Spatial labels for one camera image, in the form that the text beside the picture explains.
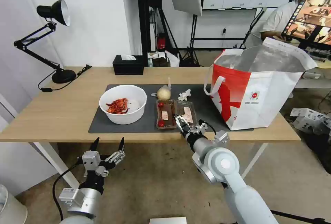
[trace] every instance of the bag handle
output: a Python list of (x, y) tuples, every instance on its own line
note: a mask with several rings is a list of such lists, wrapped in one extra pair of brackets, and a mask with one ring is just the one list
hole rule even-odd
[(219, 76), (219, 77), (217, 78), (216, 82), (215, 82), (215, 85), (214, 85), (214, 87), (213, 87), (213, 90), (212, 90), (210, 93), (207, 92), (206, 87), (207, 87), (207, 83), (208, 83), (208, 79), (209, 79), (209, 74), (210, 74), (211, 68), (213, 68), (213, 67), (214, 67), (213, 64), (209, 67), (209, 70), (208, 70), (208, 72), (207, 72), (207, 75), (206, 75), (206, 77), (205, 77), (205, 79), (204, 79), (203, 90), (204, 90), (204, 92), (206, 93), (206, 95), (208, 95), (208, 96), (212, 96), (212, 95), (214, 95), (214, 94), (219, 90), (219, 88), (220, 88), (222, 82), (225, 81), (225, 78), (224, 78), (224, 77)]

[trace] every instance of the lamp arm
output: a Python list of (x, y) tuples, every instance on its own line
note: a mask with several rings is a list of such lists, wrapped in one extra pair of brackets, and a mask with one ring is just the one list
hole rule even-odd
[[(42, 31), (43, 29), (45, 28), (49, 28), (50, 31), (46, 32), (45, 34), (39, 36), (39, 37), (35, 37), (35, 38), (30, 38), (31, 36), (37, 34), (38, 32)], [(24, 51), (25, 53), (29, 54), (30, 56), (38, 59), (39, 61), (43, 62), (44, 64), (50, 66), (51, 68), (53, 68), (54, 70), (56, 71), (62, 71), (63, 69), (60, 67), (60, 65), (56, 65), (54, 63), (52, 63), (50, 60), (47, 60), (41, 56), (39, 56), (38, 54), (34, 53), (33, 51), (29, 50), (27, 47), (38, 41), (39, 39), (42, 39), (43, 37), (47, 36), (48, 34), (54, 32), (56, 29), (56, 23), (54, 22), (49, 22), (47, 23), (46, 25), (44, 25), (42, 28), (38, 29), (37, 31), (34, 31), (33, 33), (27, 35), (26, 37), (20, 39), (20, 40), (17, 40), (14, 42), (14, 46), (21, 50), (21, 51)]]

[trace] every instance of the black tissue box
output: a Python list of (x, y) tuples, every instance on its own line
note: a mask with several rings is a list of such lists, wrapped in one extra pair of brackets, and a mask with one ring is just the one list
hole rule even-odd
[(116, 75), (142, 75), (144, 73), (143, 56), (134, 56), (136, 60), (122, 60), (121, 55), (116, 55), (113, 61)]

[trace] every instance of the table leg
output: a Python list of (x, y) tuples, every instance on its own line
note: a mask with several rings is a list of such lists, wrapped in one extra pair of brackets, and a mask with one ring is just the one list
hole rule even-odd
[[(51, 146), (50, 143), (34, 142), (34, 144), (45, 156), (45, 158), (48, 159), (48, 161), (51, 163), (51, 165), (53, 165), (53, 167), (58, 171), (59, 174), (62, 174), (68, 169), (66, 164), (62, 161), (62, 159), (60, 158), (60, 156), (57, 154), (57, 152), (54, 150), (54, 148)], [(71, 188), (79, 187), (79, 182), (71, 172), (66, 173), (63, 176), (63, 179), (70, 185)]]
[(244, 179), (245, 176), (248, 174), (250, 169), (253, 167), (257, 159), (261, 156), (265, 148), (269, 143), (255, 143), (252, 147), (250, 154), (249, 154), (249, 162), (247, 165), (240, 166), (239, 173), (241, 177)]

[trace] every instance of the black lamp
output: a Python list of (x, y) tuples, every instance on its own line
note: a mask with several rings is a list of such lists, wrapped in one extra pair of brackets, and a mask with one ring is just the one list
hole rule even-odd
[[(58, 63), (55, 63), (46, 58), (43, 58), (27, 48), (30, 44), (33, 44), (34, 42), (38, 41), (39, 39), (41, 39), (55, 31), (56, 23), (53, 22), (52, 19), (56, 19), (59, 23), (65, 25), (65, 26), (70, 25), (70, 15), (69, 15), (68, 6), (67, 6), (66, 2), (64, 0), (58, 0), (51, 7), (38, 6), (37, 13), (39, 14), (39, 16), (45, 18), (48, 23), (44, 27), (38, 29), (37, 31), (27, 35), (26, 37), (24, 37), (20, 40), (15, 41), (14, 46), (17, 49), (24, 51), (25, 53), (33, 56), (34, 58), (38, 59), (39, 61), (52, 67), (55, 70), (55, 73), (52, 76), (52, 80), (54, 83), (62, 84), (62, 83), (67, 83), (67, 82), (73, 81), (76, 78), (76, 73), (74, 71), (64, 70), (60, 67), (60, 65)], [(48, 31), (47, 33), (45, 33), (39, 37), (30, 38), (31, 36), (37, 34), (38, 32), (42, 31), (43, 29), (45, 29), (47, 27), (50, 29), (50, 31)]]

